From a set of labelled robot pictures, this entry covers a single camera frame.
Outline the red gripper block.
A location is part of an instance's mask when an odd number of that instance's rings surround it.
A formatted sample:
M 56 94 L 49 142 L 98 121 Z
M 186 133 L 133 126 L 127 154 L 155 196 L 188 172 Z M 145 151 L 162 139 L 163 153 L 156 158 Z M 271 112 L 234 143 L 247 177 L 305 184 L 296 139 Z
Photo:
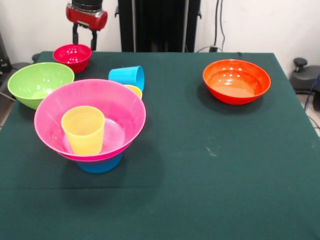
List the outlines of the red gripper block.
M 74 23 L 72 27 L 72 43 L 77 45 L 79 43 L 78 24 L 84 28 L 89 28 L 92 33 L 90 42 L 91 51 L 97 49 L 97 31 L 102 30 L 108 20 L 108 13 L 104 10 L 99 11 L 83 11 L 76 8 L 72 3 L 66 6 L 66 17 Z

